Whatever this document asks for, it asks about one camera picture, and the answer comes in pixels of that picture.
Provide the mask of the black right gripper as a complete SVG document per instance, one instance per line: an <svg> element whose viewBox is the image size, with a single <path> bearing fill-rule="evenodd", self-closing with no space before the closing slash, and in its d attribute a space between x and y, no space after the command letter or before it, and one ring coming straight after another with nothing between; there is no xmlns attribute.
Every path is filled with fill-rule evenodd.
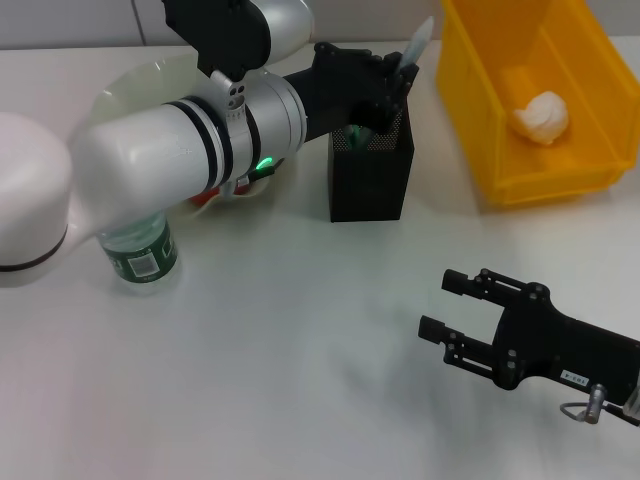
<svg viewBox="0 0 640 480"><path fill-rule="evenodd" d="M443 361L513 390L525 379L542 377L584 393L600 384L618 406L629 399L639 378L639 342L562 314L550 290L482 269L469 277L447 269L442 289L499 305L505 310L492 342L486 343L422 316L418 336L444 345Z"/></svg>

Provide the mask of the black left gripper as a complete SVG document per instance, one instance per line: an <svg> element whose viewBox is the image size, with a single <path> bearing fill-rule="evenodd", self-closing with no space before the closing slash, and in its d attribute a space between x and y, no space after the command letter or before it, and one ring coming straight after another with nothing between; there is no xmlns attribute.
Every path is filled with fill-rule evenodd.
<svg viewBox="0 0 640 480"><path fill-rule="evenodd" d="M386 133L403 110L419 67L401 65L402 54L384 57L366 49L314 47L311 66L285 77L305 111L307 142L358 125Z"/></svg>

